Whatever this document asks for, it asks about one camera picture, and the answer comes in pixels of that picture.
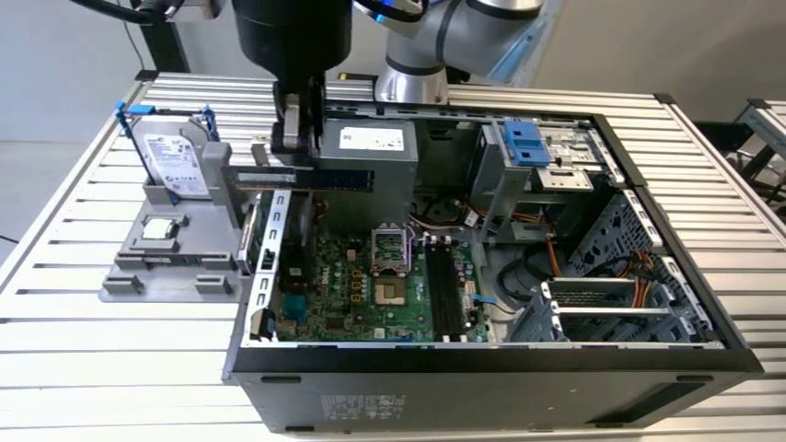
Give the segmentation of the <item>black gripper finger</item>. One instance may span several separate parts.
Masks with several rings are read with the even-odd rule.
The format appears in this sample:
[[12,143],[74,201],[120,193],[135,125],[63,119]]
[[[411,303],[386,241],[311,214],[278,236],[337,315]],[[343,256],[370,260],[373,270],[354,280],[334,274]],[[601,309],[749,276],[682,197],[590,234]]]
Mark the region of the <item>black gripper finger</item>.
[[319,158],[325,132],[325,100],[326,100],[326,76],[314,76],[310,85],[310,112],[313,119],[313,158]]
[[271,129],[271,147],[275,153],[295,153],[300,150],[300,127],[306,123],[306,107],[298,92],[290,92],[286,84],[272,86],[276,122]]

